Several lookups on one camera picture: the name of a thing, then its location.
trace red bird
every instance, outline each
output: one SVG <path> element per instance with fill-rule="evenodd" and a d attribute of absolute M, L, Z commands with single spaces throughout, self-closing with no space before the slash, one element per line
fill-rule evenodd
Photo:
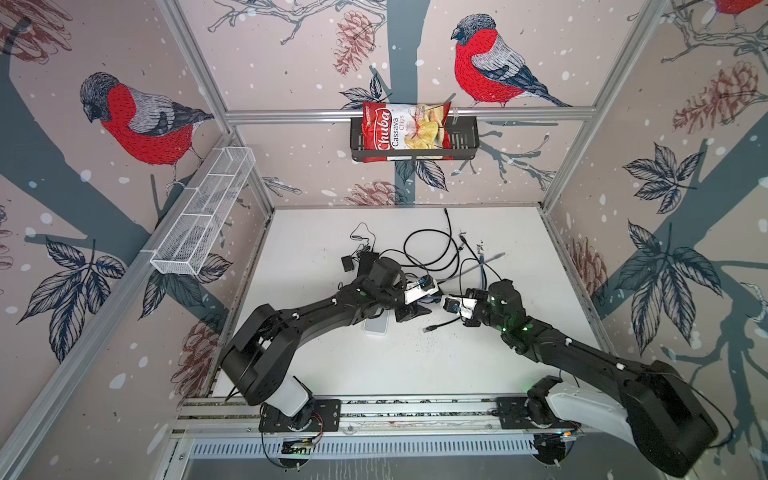
<path fill-rule="evenodd" d="M 456 81 L 475 99 L 502 104 L 512 98 L 539 97 L 559 107 L 570 105 L 549 94 L 525 66 L 525 59 L 504 43 L 490 15 L 464 17 L 451 35 L 456 40 Z"/>
<path fill-rule="evenodd" d="M 176 162 L 192 148 L 200 124 L 214 117 L 164 95 L 142 93 L 103 72 L 83 82 L 80 101 L 88 120 L 92 123 L 98 118 L 136 160 L 174 166 L 174 181 L 167 189 L 181 184 L 176 181 Z"/>

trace red chip bag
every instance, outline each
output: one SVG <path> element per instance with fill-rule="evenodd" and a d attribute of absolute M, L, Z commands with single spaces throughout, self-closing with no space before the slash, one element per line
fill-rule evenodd
<path fill-rule="evenodd" d="M 445 119 L 451 104 L 362 104 L 362 138 L 365 150 L 429 150 L 450 148 Z M 410 160 L 408 157 L 367 157 L 364 162 Z M 418 157 L 451 160 L 452 157 Z"/>

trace white mesh basket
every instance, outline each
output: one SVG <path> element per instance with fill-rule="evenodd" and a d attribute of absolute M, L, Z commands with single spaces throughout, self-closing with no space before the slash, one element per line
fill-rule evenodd
<path fill-rule="evenodd" d="M 197 275 L 255 163 L 246 147 L 225 147 L 154 253 L 160 273 Z"/>

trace metal extrusion bar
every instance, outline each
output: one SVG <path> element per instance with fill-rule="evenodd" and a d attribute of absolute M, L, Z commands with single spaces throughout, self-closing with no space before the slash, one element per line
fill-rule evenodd
<path fill-rule="evenodd" d="M 588 121 L 595 107 L 453 108 L 450 115 L 474 116 L 478 121 Z M 362 117 L 362 110 L 233 110 L 226 113 L 230 125 L 312 124 L 348 122 Z"/>
<path fill-rule="evenodd" d="M 165 17 L 166 23 L 168 23 L 171 34 L 173 34 L 176 43 L 179 45 L 187 66 L 197 84 L 202 88 L 205 100 L 216 118 L 216 123 L 219 125 L 219 130 L 225 134 L 231 132 L 232 128 L 227 123 L 226 118 L 227 107 L 224 105 L 224 100 L 216 87 L 214 77 L 208 70 L 178 1 L 157 0 L 157 4 L 163 17 Z"/>
<path fill-rule="evenodd" d="M 118 288 L 107 298 L 94 319 L 85 326 L 80 339 L 56 372 L 48 380 L 38 398 L 16 425 L 8 441 L 0 450 L 0 479 L 16 480 L 21 478 L 23 470 L 35 453 L 35 450 L 53 426 L 58 414 L 67 405 L 78 383 L 89 372 L 93 362 L 100 356 L 101 351 L 109 343 L 118 324 L 124 318 L 128 309 L 141 294 L 144 281 L 153 270 L 150 264 L 152 252 L 181 214 L 184 206 L 196 192 L 194 187 L 205 178 L 206 172 L 213 166 L 218 157 L 218 150 L 227 146 L 232 135 L 223 135 L 208 154 L 203 165 L 197 170 L 190 181 L 192 188 L 186 188 L 152 233 L 149 241 L 128 267 Z"/>
<path fill-rule="evenodd" d="M 573 176 L 579 162 L 587 153 L 592 139 L 594 139 L 598 129 L 611 110 L 621 92 L 621 87 L 627 81 L 645 45 L 650 41 L 654 29 L 659 24 L 659 18 L 661 18 L 668 5 L 668 0 L 647 0 L 645 5 L 643 5 L 643 9 L 635 20 L 634 29 L 627 37 L 624 47 L 617 56 L 614 67 L 605 81 L 605 85 L 598 95 L 595 103 L 598 108 L 597 114 L 580 129 L 562 165 L 547 189 L 547 193 L 544 195 L 542 205 L 545 212 L 551 211 L 571 176 Z"/>

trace white tabletop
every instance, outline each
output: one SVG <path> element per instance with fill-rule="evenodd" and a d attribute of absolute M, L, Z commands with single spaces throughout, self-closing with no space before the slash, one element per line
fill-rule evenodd
<path fill-rule="evenodd" d="M 599 348 L 535 208 L 449 208 L 449 215 L 457 242 L 458 232 L 464 232 L 473 247 L 483 243 L 486 257 L 506 253 L 490 265 L 514 282 L 528 315 Z M 366 222 L 376 235 L 377 252 L 401 250 L 414 230 L 448 231 L 442 208 L 278 210 L 237 328 L 263 303 L 276 310 L 295 308 L 332 296 L 339 282 L 353 280 L 356 272 L 345 273 L 341 257 L 360 243 L 349 238 L 359 222 Z M 447 240 L 437 233 L 420 233 L 409 242 L 408 252 L 429 262 Z M 399 253 L 386 255 L 406 262 Z M 469 253 L 462 251 L 462 259 L 466 257 Z M 416 268 L 406 271 L 422 274 Z M 488 271 L 488 281 L 494 280 Z M 479 288 L 480 270 L 465 274 L 462 287 Z M 456 294 L 458 281 L 444 283 L 442 289 Z M 391 319 L 385 336 L 364 333 L 361 322 L 315 338 L 296 351 L 288 375 L 295 375 L 315 395 L 326 396 L 525 392 L 541 377 L 557 375 L 558 369 L 514 353 L 498 331 L 487 326 L 466 328 L 456 322 L 424 333 L 425 326 L 455 318 L 439 304 L 427 307 L 432 314 L 406 323 Z M 232 382 L 221 373 L 214 396 L 225 396 L 231 388 Z"/>

